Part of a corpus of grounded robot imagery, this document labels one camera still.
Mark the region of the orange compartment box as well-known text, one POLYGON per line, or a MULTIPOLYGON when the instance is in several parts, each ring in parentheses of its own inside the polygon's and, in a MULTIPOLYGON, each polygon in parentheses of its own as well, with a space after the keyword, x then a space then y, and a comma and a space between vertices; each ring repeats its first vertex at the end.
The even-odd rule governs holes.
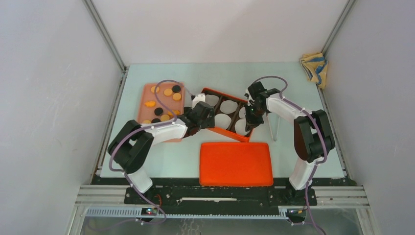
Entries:
POLYGON ((247 101, 214 89, 203 88, 206 102, 214 107, 215 125, 210 131, 239 142, 249 142, 252 131, 246 131, 247 101))

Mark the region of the pink cookie tray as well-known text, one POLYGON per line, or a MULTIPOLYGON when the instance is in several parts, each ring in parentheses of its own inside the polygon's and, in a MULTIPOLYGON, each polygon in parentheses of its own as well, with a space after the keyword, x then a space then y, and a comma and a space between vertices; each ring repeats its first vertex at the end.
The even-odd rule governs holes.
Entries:
POLYGON ((158 85, 157 83, 145 84, 143 86, 141 99, 138 105, 138 115, 137 115, 136 121, 142 126, 149 126, 149 125, 155 124, 155 123, 142 124, 142 121, 146 119, 151 121, 154 118, 160 119, 161 116, 158 117, 154 114, 154 110, 158 107, 163 108, 164 110, 163 115, 167 114, 168 111, 173 111, 173 110, 179 110, 181 112, 180 115, 182 115, 184 113, 184 99, 185 98, 186 98, 185 89, 182 83, 163 82, 160 85, 158 85), (182 89, 180 92, 180 94, 182 95, 182 100, 180 101, 174 101, 172 96, 165 96, 163 94, 163 91, 165 89, 168 89, 168 88, 172 89, 174 85, 179 85, 182 89), (153 94, 150 91, 152 86, 158 86, 160 88, 160 91, 157 94, 153 94), (144 103, 147 101, 155 101, 157 104, 155 107, 148 108, 144 106, 144 103))

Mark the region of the orange box lid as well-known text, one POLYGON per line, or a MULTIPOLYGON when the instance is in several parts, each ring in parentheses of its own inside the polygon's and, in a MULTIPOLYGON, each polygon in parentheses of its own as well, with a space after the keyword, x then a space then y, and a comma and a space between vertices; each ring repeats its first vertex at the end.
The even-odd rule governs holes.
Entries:
POLYGON ((265 142, 206 142, 199 154, 199 184, 215 187, 267 187, 274 183, 265 142))

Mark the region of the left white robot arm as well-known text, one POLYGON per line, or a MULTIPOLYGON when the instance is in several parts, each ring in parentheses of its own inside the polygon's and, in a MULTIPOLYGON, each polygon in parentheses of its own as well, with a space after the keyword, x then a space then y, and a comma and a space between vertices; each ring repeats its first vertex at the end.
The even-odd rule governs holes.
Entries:
POLYGON ((173 139, 183 139, 195 135, 202 129, 215 126, 214 107, 200 101, 194 107, 186 107, 184 113, 172 120, 153 124, 139 124, 135 120, 125 123, 107 148, 110 154, 109 168, 115 161, 119 170, 136 189, 136 198, 143 204, 154 200, 155 191, 151 188, 152 180, 143 165, 150 151, 156 144, 173 139))

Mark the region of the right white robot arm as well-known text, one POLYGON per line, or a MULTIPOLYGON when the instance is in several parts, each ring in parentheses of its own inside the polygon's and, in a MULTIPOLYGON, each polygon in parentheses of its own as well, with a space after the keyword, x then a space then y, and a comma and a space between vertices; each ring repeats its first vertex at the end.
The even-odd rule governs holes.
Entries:
POLYGON ((263 116, 274 113, 294 128, 294 149, 298 156, 289 177, 291 187, 285 190, 285 200, 292 205, 304 199, 303 189, 311 186, 316 167, 325 163, 335 141, 328 115, 324 110, 310 111, 291 102, 276 88, 265 89, 260 81, 245 92, 246 131, 263 124, 263 116))

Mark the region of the white paper cup liner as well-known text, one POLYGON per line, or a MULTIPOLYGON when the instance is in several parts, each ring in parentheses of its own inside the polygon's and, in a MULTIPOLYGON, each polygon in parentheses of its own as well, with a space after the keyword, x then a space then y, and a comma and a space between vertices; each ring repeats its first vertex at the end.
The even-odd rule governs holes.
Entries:
POLYGON ((239 115, 240 119, 245 119, 246 118, 246 109, 245 109, 245 107, 241 107, 241 109, 239 110, 238 115, 239 115))
POLYGON ((230 124, 231 118, 227 114, 217 114, 215 116, 215 127, 226 130, 230 124))
POLYGON ((206 95, 206 98, 205 98, 205 102, 206 102, 208 105, 210 105, 210 106, 212 106, 212 107, 215 107, 215 106, 216 106, 216 104, 219 102, 219 97, 218 97, 218 96, 216 96, 216 95, 207 94, 207 95, 206 95))
POLYGON ((244 118, 239 119, 235 123, 234 128, 235 128, 236 134, 241 135, 241 136, 247 136, 251 133, 251 130, 249 131, 246 130, 246 120, 244 118))
POLYGON ((220 105, 220 111, 224 114, 231 114, 236 111, 238 103, 232 100, 225 100, 220 105))

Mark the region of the orange fish cookie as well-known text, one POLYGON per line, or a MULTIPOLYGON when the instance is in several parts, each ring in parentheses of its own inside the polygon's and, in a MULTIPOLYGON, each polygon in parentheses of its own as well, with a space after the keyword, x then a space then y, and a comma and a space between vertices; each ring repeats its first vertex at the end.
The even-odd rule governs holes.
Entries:
POLYGON ((170 117, 178 116, 181 114, 179 110, 168 111, 167 113, 170 117))
POLYGON ((152 107, 155 107, 156 104, 157 103, 155 101, 147 101, 147 102, 144 103, 144 106, 148 107, 148 108, 152 108, 152 107))

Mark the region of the yellow blue cloth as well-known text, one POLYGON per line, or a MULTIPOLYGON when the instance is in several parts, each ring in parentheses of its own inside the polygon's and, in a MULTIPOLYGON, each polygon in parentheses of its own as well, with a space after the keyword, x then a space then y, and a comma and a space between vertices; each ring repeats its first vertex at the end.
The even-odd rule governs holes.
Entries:
POLYGON ((309 82, 315 83, 320 89, 326 87, 328 61, 321 52, 303 54, 300 64, 309 82))

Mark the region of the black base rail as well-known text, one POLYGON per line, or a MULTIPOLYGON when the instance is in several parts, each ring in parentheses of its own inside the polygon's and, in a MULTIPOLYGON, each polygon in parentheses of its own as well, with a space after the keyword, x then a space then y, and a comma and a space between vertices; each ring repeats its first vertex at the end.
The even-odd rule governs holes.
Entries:
POLYGON ((127 188, 126 205, 159 204, 170 215, 282 215, 281 209, 317 205, 314 189, 295 193, 286 178, 267 187, 205 187, 197 178, 153 178, 153 186, 141 198, 127 188))

